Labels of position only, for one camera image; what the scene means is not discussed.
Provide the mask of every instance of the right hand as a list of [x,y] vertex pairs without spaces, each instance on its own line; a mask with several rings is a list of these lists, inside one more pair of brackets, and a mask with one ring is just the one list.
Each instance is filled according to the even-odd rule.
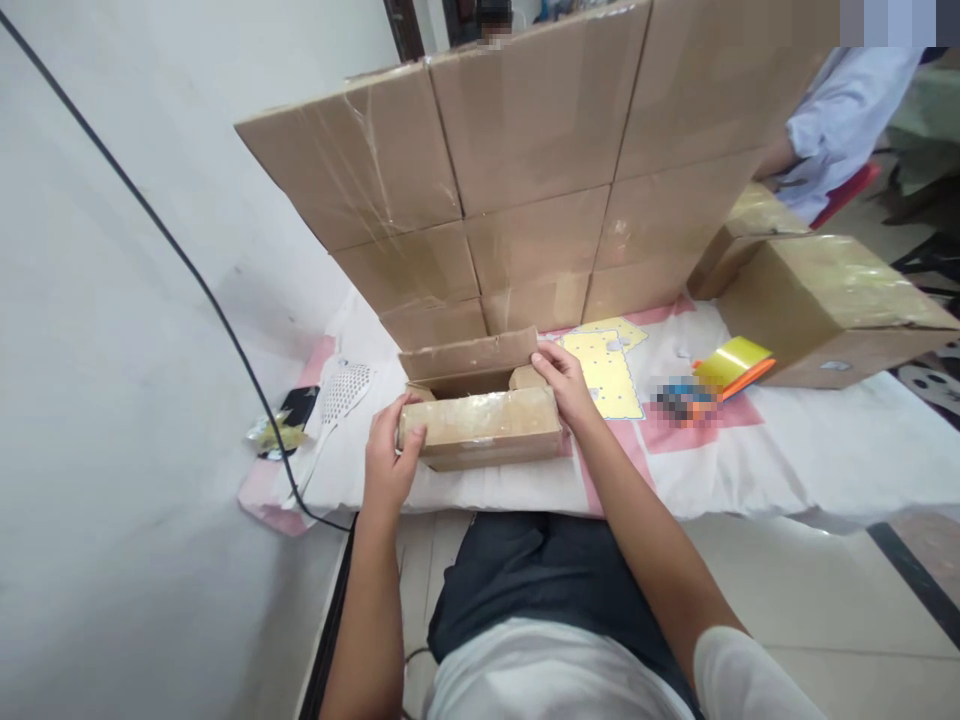
[[538,347],[540,352],[531,355],[530,362],[553,388],[560,416],[567,425],[576,431],[586,421],[602,420],[583,379],[580,361],[555,343],[544,341]]

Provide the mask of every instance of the black cable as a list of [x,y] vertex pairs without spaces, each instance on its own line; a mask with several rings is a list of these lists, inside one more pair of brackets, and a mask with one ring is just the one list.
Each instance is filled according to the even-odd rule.
[[[413,660],[417,655],[421,655],[426,652],[430,652],[430,648],[428,648],[427,646],[424,646],[424,647],[417,648],[412,653],[407,655],[407,657],[404,658],[403,660],[404,671],[406,671],[407,665],[410,664],[411,660]],[[400,713],[401,715],[403,715],[403,720],[417,720],[417,718],[413,717],[410,713],[407,712],[406,708],[403,707],[403,704],[400,705]]]
[[197,270],[196,266],[190,261],[190,258],[187,257],[187,254],[183,251],[183,248],[180,247],[180,243],[174,239],[173,235],[167,229],[167,226],[163,224],[163,221],[154,211],[153,207],[137,189],[137,186],[133,184],[133,181],[130,180],[130,177],[120,166],[120,163],[118,163],[116,158],[113,157],[113,153],[111,153],[107,149],[107,146],[103,144],[103,141],[100,140],[100,136],[97,135],[92,127],[90,127],[90,123],[87,122],[87,119],[77,109],[77,106],[73,104],[73,101],[60,86],[60,83],[57,82],[56,78],[53,77],[53,75],[47,69],[47,66],[33,51],[33,48],[30,47],[30,44],[13,26],[13,23],[10,22],[3,10],[0,10],[0,24],[2,24],[3,27],[6,28],[7,32],[10,33],[10,36],[16,41],[17,45],[20,46],[20,49],[23,50],[24,54],[30,59],[30,62],[33,63],[33,66],[43,76],[43,79],[46,80],[47,85],[50,86],[50,89],[53,90],[56,96],[60,99],[60,102],[63,103],[64,107],[70,111],[73,119],[77,121],[77,124],[81,128],[83,128],[83,131],[87,134],[87,137],[90,138],[90,141],[96,146],[97,150],[100,151],[100,154],[103,155],[110,167],[113,168],[113,171],[119,176],[120,180],[123,181],[123,184],[126,185],[127,190],[130,191],[130,194],[137,199],[138,203],[140,203],[140,207],[143,208],[143,211],[147,213],[151,220],[153,220],[153,224],[157,226],[157,230],[160,231],[160,234],[163,235],[166,241],[170,244],[170,247],[173,248],[173,251],[177,254],[177,257],[179,257],[183,261],[183,264],[187,266],[187,270],[189,270],[190,274],[193,275],[194,279],[197,281],[197,284],[200,285],[200,289],[203,290],[204,295],[207,296],[210,304],[213,305],[213,309],[217,313],[217,317],[220,318],[220,322],[223,324],[223,329],[226,330],[227,335],[230,336],[230,341],[233,343],[233,347],[236,349],[237,355],[240,356],[240,360],[243,362],[243,367],[246,368],[247,375],[250,376],[250,382],[253,383],[253,387],[257,391],[257,397],[260,398],[260,403],[263,405],[263,409],[267,413],[267,417],[270,419],[270,426],[273,428],[273,432],[277,436],[277,445],[280,449],[280,455],[283,457],[283,466],[287,471],[287,479],[290,481],[290,490],[293,492],[293,496],[296,498],[297,505],[300,507],[300,510],[305,515],[313,518],[317,522],[323,523],[324,525],[329,525],[337,530],[342,530],[345,533],[349,533],[350,528],[345,528],[341,525],[337,525],[336,523],[332,523],[329,520],[324,520],[322,517],[314,515],[312,512],[310,512],[310,509],[307,507],[306,503],[303,502],[303,498],[300,496],[300,489],[297,487],[297,482],[293,478],[293,470],[290,469],[290,460],[287,458],[286,448],[284,448],[283,439],[280,437],[280,428],[277,426],[276,418],[273,417],[273,411],[270,409],[270,403],[267,402],[267,398],[263,394],[263,388],[260,387],[260,381],[257,380],[257,376],[253,372],[253,368],[250,366],[250,361],[247,359],[247,354],[240,346],[240,341],[237,339],[236,333],[233,332],[233,327],[231,327],[230,322],[227,320],[227,316],[223,314],[223,310],[220,308],[220,303],[218,303],[217,299],[213,296],[213,293],[210,291],[210,287],[203,279],[203,276],[200,275],[200,271]]

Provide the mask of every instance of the box flap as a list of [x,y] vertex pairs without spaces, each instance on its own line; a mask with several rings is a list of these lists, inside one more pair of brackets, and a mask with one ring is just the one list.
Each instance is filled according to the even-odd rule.
[[810,226],[793,214],[777,196],[758,182],[750,182],[737,198],[724,223],[736,240],[758,235],[807,235]]
[[512,370],[527,365],[537,350],[537,329],[494,335],[450,345],[400,353],[400,365],[412,380]]
[[769,245],[841,328],[960,330],[960,321],[852,237],[819,235]]

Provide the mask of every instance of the tape roll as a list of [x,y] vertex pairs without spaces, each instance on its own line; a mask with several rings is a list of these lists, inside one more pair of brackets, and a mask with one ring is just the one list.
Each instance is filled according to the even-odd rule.
[[701,362],[693,374],[710,385],[726,389],[772,354],[744,337],[735,337]]

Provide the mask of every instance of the yellow plastic board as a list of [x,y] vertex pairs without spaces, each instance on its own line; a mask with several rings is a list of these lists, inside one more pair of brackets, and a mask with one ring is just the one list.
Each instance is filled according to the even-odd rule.
[[643,410],[616,330],[572,332],[560,345],[583,367],[583,376],[600,414],[608,420],[640,420]]
[[574,332],[599,332],[601,330],[616,330],[620,335],[620,344],[624,352],[630,352],[637,345],[649,337],[643,330],[622,317],[597,320],[596,322],[581,325]]

